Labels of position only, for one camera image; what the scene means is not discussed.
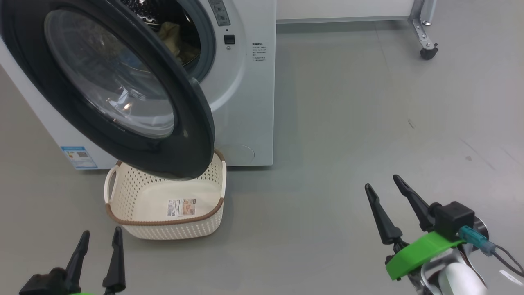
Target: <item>green plastic part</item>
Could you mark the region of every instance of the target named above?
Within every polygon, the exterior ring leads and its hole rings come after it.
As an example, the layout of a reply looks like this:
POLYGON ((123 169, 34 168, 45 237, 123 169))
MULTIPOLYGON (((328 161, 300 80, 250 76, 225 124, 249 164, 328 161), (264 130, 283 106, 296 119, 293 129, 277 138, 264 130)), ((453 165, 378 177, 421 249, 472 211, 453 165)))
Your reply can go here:
POLYGON ((465 241, 450 242, 432 231, 396 253, 386 264, 386 270, 392 280, 400 279, 438 254, 462 243, 465 241))

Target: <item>floor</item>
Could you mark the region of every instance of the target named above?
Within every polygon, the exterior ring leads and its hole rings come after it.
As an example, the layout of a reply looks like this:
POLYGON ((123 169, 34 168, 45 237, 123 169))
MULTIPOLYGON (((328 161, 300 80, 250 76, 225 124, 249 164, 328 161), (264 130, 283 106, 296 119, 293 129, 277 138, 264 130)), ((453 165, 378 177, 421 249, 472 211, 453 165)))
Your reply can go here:
MULTIPOLYGON (((439 0, 431 61, 404 22, 279 26, 275 164, 230 169, 210 237, 125 234, 125 294, 414 294, 384 267, 370 182, 406 241, 422 235, 391 177, 428 203, 459 201, 524 261, 524 2, 439 0)), ((0 71, 0 286, 66 266, 85 229, 84 291, 103 293, 115 224, 105 172, 75 171, 0 71)), ((472 254, 493 294, 522 293, 472 254)))

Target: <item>white washing machine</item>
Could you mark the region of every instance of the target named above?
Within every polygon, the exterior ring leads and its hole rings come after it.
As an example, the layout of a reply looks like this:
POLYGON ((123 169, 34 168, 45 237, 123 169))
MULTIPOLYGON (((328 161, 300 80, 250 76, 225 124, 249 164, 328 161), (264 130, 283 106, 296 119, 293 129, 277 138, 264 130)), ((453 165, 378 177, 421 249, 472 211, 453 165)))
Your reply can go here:
POLYGON ((0 62, 78 169, 272 165, 276 0, 0 0, 0 62))

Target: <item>white plastic basket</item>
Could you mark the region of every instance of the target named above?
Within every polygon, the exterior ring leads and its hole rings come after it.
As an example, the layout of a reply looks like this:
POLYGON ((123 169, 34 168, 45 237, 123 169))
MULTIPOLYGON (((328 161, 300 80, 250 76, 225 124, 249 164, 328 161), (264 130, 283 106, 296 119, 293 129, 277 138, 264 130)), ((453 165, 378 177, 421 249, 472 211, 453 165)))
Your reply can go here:
POLYGON ((137 238, 189 239, 219 227, 225 188, 226 163, 215 151, 204 174, 190 181, 167 180, 119 161, 105 179, 104 199, 109 216, 137 238))

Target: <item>caster wheel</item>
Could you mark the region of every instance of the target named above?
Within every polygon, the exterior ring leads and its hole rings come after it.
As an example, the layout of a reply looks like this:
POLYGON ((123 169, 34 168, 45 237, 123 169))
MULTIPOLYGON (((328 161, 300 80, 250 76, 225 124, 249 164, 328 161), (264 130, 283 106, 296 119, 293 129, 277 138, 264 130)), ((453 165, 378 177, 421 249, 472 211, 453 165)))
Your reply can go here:
POLYGON ((422 50, 420 50, 420 56, 425 60, 430 60, 435 57, 437 51, 439 51, 439 49, 436 47, 433 49, 422 48, 422 50))

